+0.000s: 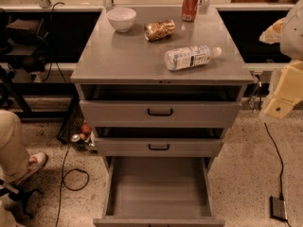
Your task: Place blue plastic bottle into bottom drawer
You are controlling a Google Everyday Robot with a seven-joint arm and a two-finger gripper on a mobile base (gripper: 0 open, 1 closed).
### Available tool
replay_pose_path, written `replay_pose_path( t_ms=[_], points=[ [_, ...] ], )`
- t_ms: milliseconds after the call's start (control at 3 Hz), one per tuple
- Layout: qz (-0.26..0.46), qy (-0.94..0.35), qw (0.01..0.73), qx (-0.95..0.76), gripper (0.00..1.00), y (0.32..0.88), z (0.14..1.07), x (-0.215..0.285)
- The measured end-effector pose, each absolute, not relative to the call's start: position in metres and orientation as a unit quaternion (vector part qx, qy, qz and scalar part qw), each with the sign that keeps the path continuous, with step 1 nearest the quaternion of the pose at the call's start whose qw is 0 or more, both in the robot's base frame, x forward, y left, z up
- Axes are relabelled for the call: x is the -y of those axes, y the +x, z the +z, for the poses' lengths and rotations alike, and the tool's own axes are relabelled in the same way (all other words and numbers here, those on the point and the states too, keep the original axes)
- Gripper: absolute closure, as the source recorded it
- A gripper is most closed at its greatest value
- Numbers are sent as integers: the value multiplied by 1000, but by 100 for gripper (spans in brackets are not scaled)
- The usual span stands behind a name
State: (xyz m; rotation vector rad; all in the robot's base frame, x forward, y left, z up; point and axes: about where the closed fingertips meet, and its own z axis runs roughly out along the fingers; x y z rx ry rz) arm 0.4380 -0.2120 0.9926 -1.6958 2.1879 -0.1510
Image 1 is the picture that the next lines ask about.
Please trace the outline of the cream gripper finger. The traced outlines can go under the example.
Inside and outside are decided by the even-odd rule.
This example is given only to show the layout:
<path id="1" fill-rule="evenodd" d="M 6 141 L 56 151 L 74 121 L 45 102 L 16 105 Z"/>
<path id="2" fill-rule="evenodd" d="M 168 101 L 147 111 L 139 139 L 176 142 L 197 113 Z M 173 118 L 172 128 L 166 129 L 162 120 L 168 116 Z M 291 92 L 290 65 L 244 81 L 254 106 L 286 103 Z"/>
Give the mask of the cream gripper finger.
<path id="1" fill-rule="evenodd" d="M 269 26 L 259 36 L 259 40 L 265 44 L 276 44 L 280 42 L 281 30 L 285 19 L 281 18 Z"/>
<path id="2" fill-rule="evenodd" d="M 264 113 L 282 119 L 303 99 L 303 61 L 292 61 L 281 70 L 273 97 Z"/>

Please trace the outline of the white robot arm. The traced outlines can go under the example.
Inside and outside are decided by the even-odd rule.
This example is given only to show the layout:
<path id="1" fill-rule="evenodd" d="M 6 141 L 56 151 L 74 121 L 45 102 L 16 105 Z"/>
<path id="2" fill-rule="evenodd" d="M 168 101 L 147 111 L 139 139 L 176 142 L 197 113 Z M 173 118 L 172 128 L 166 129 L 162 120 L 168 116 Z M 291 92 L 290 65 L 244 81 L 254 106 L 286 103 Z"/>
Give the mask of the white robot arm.
<path id="1" fill-rule="evenodd" d="M 269 95 L 259 114 L 264 121 L 282 119 L 303 100 L 303 0 L 263 31 L 259 40 L 265 44 L 279 43 L 280 52 L 291 59 L 272 73 Z"/>

